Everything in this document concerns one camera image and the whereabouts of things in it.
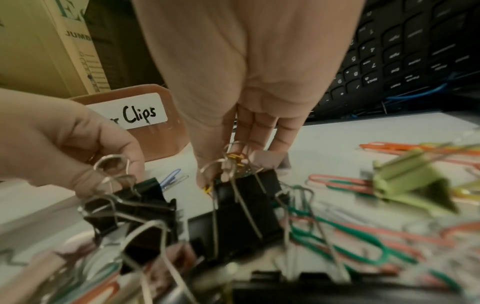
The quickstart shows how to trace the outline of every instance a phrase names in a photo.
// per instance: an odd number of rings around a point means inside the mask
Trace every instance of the black binder clip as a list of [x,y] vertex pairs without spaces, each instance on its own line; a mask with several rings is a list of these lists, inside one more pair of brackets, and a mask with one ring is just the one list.
[[[114,181],[122,185],[127,182],[129,187],[115,193],[99,193],[81,208],[84,220],[95,229],[98,243],[122,223],[129,224],[127,234],[130,234],[151,220],[161,220],[167,225],[166,245],[178,242],[177,202],[175,199],[166,201],[156,178],[136,184],[132,175],[111,176],[101,186]],[[145,265],[160,254],[161,238],[161,230],[149,228],[137,235],[124,249],[124,253],[137,264]],[[130,271],[130,267],[125,264],[120,270],[121,274]]]
[[[282,190],[275,171],[250,170],[250,175],[236,178],[237,164],[225,158],[207,164],[200,172],[217,163],[230,169],[230,181],[211,185],[212,212],[188,220],[190,240],[201,240],[211,263],[252,253],[283,235],[273,209],[275,194]],[[288,204],[288,198],[280,198]]]

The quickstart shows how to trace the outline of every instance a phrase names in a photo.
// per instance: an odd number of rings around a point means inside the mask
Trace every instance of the white desk surface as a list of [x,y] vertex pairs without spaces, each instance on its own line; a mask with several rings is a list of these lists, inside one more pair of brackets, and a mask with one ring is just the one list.
[[[393,156],[359,150],[359,144],[372,141],[447,142],[473,127],[476,125],[443,113],[305,126],[289,151],[292,170],[280,179],[287,184],[304,184],[310,174],[360,177],[361,171],[372,171],[373,160],[387,161]],[[452,184],[474,179],[463,166],[447,163],[436,166],[448,174]],[[177,168],[189,178],[166,192],[167,199],[177,199],[179,208],[184,209],[185,219],[211,211],[210,197],[195,183],[197,166],[190,145],[176,156],[146,164],[148,177],[159,180]],[[317,200],[353,210],[391,229],[400,229],[406,222],[429,216],[396,203],[374,207],[343,191],[324,188],[314,188],[314,191]],[[77,215],[74,207],[77,201],[72,195],[71,191],[53,186],[34,188],[20,181],[0,183],[0,250],[14,248],[15,260],[28,261],[35,253],[91,229]],[[39,211],[41,215],[41,210],[58,208],[56,203],[61,201],[63,209],[49,212],[42,221],[29,220],[29,214]],[[21,223],[12,221],[19,218],[28,225],[18,229]],[[0,284],[20,270],[6,265],[0,265],[0,269]]]

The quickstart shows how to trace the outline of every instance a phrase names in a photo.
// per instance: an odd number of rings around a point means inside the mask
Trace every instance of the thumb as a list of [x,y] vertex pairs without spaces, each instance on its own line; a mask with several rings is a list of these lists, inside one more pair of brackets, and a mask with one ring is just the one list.
[[107,177],[102,171],[64,154],[51,142],[47,142],[36,153],[35,163],[39,164],[27,176],[33,185],[51,184],[75,191],[80,198],[94,193],[95,188]]

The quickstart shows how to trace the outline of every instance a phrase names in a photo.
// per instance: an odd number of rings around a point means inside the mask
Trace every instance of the pile of clips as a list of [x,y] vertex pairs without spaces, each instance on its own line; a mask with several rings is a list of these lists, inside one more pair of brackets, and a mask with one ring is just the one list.
[[[189,241],[179,241],[181,210],[175,199],[165,199],[162,183],[155,178],[136,183],[128,174],[129,161],[120,155],[104,157],[95,168],[115,159],[126,163],[126,174],[106,178],[79,209],[94,235],[86,238],[88,242],[77,240],[80,245],[73,251],[71,243],[68,250],[57,250],[66,262],[39,288],[30,290],[27,300],[1,304],[451,304],[465,300],[461,286],[420,259],[384,244],[359,225],[353,228],[328,220],[323,212],[317,216],[311,190],[279,182],[274,170],[254,168],[243,154],[225,153],[202,168],[205,173],[221,164],[221,173],[205,189],[212,197],[212,211],[187,221]],[[357,256],[334,245],[327,226],[376,246],[380,257]],[[303,272],[294,277],[288,271],[254,271],[250,280],[235,280],[239,259],[278,245],[290,254],[294,244],[331,262],[337,278],[327,273]],[[114,257],[99,263],[106,252],[114,252]],[[345,257],[378,267],[402,260],[404,272],[409,273],[362,273],[344,263]],[[95,264],[101,267],[93,271]],[[408,276],[412,281],[425,273],[439,284],[418,286],[403,279]]]

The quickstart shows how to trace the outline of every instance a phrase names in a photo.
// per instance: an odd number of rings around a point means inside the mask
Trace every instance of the brown container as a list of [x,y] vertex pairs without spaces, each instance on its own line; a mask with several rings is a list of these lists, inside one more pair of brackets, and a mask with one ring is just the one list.
[[[160,96],[161,103],[155,94]],[[150,104],[147,102],[147,109],[142,109],[141,105],[144,105],[145,108],[145,98],[147,96],[155,98],[155,102],[157,102],[156,108],[150,107],[150,110],[148,110]],[[159,85],[134,86],[72,99],[87,106],[104,103],[90,107],[103,116],[119,123],[121,126],[125,125],[125,120],[128,122],[134,121],[133,124],[128,127],[132,127],[128,129],[128,131],[135,136],[140,143],[145,161],[178,154],[189,143],[187,130],[174,106],[170,91]],[[109,101],[114,102],[108,103],[110,108],[105,108],[106,102]],[[158,104],[163,104],[164,113]],[[153,118],[148,117],[148,115],[155,116],[158,120],[158,116],[162,116],[159,112],[166,114],[167,120],[160,123],[152,122],[151,120]],[[145,122],[147,119],[150,120],[150,124],[141,127],[135,126],[135,124],[139,123],[147,124]]]

